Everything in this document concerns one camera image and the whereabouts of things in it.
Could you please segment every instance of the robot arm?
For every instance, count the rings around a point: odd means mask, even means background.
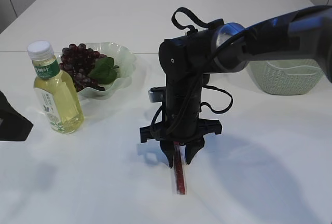
[[[175,18],[179,11],[206,30],[198,32],[192,25],[180,25]],[[239,72],[249,61],[314,59],[332,82],[331,6],[291,12],[246,29],[237,23],[224,24],[222,19],[203,23],[186,8],[179,8],[172,22],[190,31],[160,45],[166,87],[152,88],[151,94],[158,95],[162,106],[151,126],[140,130],[141,143],[153,138],[160,141],[170,167],[174,144],[186,146],[189,164],[204,146],[203,135],[222,131],[218,120],[199,118],[203,74]],[[159,113],[162,121],[155,123]]]

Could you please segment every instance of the black strap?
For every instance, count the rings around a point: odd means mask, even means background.
[[[208,102],[202,102],[201,103],[201,107],[202,106],[207,106],[214,114],[224,114],[225,112],[227,112],[232,107],[232,105],[233,105],[233,97],[232,97],[232,95],[229,92],[227,92],[227,91],[225,91],[223,89],[214,87],[214,86],[205,85],[203,87],[207,88],[207,89],[212,89],[212,90],[215,90],[215,91],[219,91],[219,92],[225,93],[226,95],[228,95],[231,98],[231,100],[230,100],[230,103],[229,103],[228,107],[226,107],[224,110],[220,110],[220,111],[214,110]]]
[[[177,9],[175,11],[175,13],[172,16],[172,23],[175,25],[175,27],[177,27],[179,30],[184,30],[186,28],[189,28],[190,31],[195,31],[195,27],[193,25],[187,25],[187,26],[183,26],[181,24],[178,23],[177,19],[175,18],[176,13],[178,12],[182,12],[184,13],[186,16],[188,16],[195,24],[197,24],[198,26],[202,27],[202,28],[208,28],[208,24],[204,23],[203,21],[201,21],[191,10],[185,8],[185,7],[180,7],[179,9]]]
[[[159,114],[161,113],[162,111],[162,105],[158,108],[158,110],[156,111],[154,117],[152,118],[152,121],[151,121],[151,125],[150,125],[150,133],[151,133],[151,136],[154,137],[154,138],[159,138],[160,137],[160,132],[161,130],[158,129],[156,130],[156,120],[159,116]]]

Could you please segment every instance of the purple grape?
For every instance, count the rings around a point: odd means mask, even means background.
[[[75,72],[78,72],[79,71],[79,69],[80,69],[80,67],[79,66],[77,66],[77,64],[74,66],[74,71]]]
[[[83,51],[83,50],[85,50],[87,48],[87,46],[85,45],[85,44],[79,44],[78,45],[78,50],[79,51]]]
[[[85,74],[85,70],[84,70],[83,68],[80,68],[80,69],[78,70],[78,72],[81,73],[81,74]]]
[[[67,58],[67,63],[68,63],[68,64],[73,64],[73,63],[74,63],[74,58],[72,58],[72,57],[68,57],[68,58]]]
[[[63,63],[67,63],[67,59],[68,59],[67,56],[65,56],[65,55],[62,55],[62,56],[61,56],[61,61],[62,61]]]
[[[90,83],[91,82],[91,79],[89,77],[86,77],[82,80],[82,82],[84,83]]]
[[[59,66],[60,66],[61,70],[64,70],[64,64],[63,63],[60,63]]]
[[[75,44],[69,44],[69,49],[75,49],[76,45]]]
[[[99,55],[100,55],[100,53],[98,51],[95,51],[93,54],[95,57],[99,57]]]
[[[88,82],[82,82],[81,84],[84,88],[90,87],[90,83]]]
[[[88,66],[84,67],[84,70],[85,70],[85,72],[87,72],[87,74],[90,73],[91,70],[92,70],[91,65],[88,65]]]
[[[71,50],[70,50],[69,48],[63,48],[63,49],[62,49],[62,53],[63,53],[64,55],[69,55],[69,54],[71,53]]]
[[[84,60],[83,61],[83,66],[84,67],[88,67],[88,66],[90,66],[91,65],[91,62],[90,61],[88,61],[88,60]]]
[[[67,70],[66,71],[71,77],[74,77],[74,71],[73,70]]]
[[[64,69],[65,69],[66,71],[68,71],[68,70],[72,70],[72,69],[73,69],[73,66],[72,66],[71,64],[65,64],[65,65],[64,65]]]
[[[82,73],[76,73],[76,75],[75,75],[75,79],[77,81],[83,80],[84,78],[85,78],[85,75]]]
[[[76,91],[79,92],[79,91],[82,91],[82,90],[83,90],[83,87],[81,85],[77,85]]]
[[[90,80],[91,80],[91,86],[92,86],[93,88],[96,87],[96,86],[98,86],[98,82],[97,82],[96,79],[92,79],[92,78],[90,78]]]

